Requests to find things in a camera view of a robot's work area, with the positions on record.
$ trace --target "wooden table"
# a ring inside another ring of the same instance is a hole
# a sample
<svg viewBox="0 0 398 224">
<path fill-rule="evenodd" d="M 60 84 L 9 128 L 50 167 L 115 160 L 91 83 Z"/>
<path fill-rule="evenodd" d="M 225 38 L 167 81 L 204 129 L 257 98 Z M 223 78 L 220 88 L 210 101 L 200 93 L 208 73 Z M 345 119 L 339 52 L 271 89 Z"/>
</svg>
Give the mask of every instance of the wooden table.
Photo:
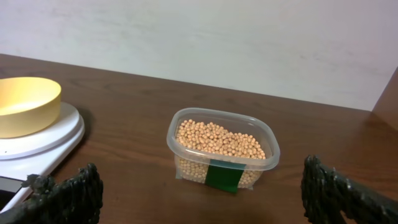
<svg viewBox="0 0 398 224">
<path fill-rule="evenodd" d="M 59 82 L 62 100 L 83 115 L 86 139 L 54 175 L 63 180 L 97 165 L 100 223 L 307 223 L 300 180 L 309 154 L 398 199 L 398 132 L 368 111 L 0 55 L 0 78 L 19 76 Z M 192 106 L 267 123 L 279 165 L 236 195 L 175 179 L 167 128 L 175 112 Z"/>
</svg>

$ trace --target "green tape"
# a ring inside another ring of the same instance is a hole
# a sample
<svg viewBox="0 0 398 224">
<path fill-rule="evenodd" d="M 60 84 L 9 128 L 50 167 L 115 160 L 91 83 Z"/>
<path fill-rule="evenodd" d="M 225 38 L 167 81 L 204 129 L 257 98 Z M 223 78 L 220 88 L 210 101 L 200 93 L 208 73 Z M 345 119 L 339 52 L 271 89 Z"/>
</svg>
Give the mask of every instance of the green tape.
<svg viewBox="0 0 398 224">
<path fill-rule="evenodd" d="M 220 190 L 236 193 L 245 164 L 212 159 L 207 170 L 205 184 Z"/>
</svg>

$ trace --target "kitchen scale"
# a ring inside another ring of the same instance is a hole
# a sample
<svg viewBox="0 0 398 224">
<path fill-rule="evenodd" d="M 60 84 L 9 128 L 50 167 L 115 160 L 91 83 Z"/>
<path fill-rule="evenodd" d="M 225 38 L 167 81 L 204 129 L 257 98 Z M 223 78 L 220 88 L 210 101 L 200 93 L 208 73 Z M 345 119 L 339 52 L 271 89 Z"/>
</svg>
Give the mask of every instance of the kitchen scale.
<svg viewBox="0 0 398 224">
<path fill-rule="evenodd" d="M 29 174 L 49 175 L 80 142 L 83 118 L 68 103 L 49 127 L 18 138 L 0 139 L 0 213 L 23 202 L 32 193 L 21 183 Z"/>
</svg>

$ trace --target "plastic container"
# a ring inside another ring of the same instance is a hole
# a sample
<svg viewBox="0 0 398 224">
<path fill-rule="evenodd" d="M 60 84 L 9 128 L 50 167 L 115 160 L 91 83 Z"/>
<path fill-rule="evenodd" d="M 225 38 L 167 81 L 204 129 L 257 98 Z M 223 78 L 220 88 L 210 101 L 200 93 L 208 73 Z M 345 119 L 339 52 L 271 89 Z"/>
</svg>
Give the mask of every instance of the plastic container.
<svg viewBox="0 0 398 224">
<path fill-rule="evenodd" d="M 253 135 L 266 154 L 266 159 L 224 156 L 184 147 L 175 137 L 181 123 L 189 119 L 205 124 L 213 122 L 233 133 Z M 280 156 L 274 133 L 262 121 L 250 116 L 203 108 L 186 108 L 174 115 L 167 133 L 167 145 L 175 154 L 177 178 L 205 183 L 209 166 L 244 170 L 238 188 L 250 189 L 263 171 L 272 169 L 278 164 Z"/>
</svg>

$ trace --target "black object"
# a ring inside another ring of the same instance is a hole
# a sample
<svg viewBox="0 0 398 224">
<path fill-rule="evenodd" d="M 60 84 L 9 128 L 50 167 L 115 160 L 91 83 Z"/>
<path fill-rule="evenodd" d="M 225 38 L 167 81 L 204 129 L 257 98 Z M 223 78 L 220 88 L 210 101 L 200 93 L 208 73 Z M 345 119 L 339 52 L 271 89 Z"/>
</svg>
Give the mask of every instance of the black object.
<svg viewBox="0 0 398 224">
<path fill-rule="evenodd" d="M 301 189 L 311 223 L 346 223 L 340 211 L 356 223 L 398 223 L 398 202 L 327 168 L 316 156 L 305 160 Z"/>
<path fill-rule="evenodd" d="M 29 175 L 22 187 L 30 199 L 0 214 L 0 224 L 96 224 L 100 220 L 103 182 L 94 164 L 72 179 L 55 184 L 53 177 Z"/>
</svg>

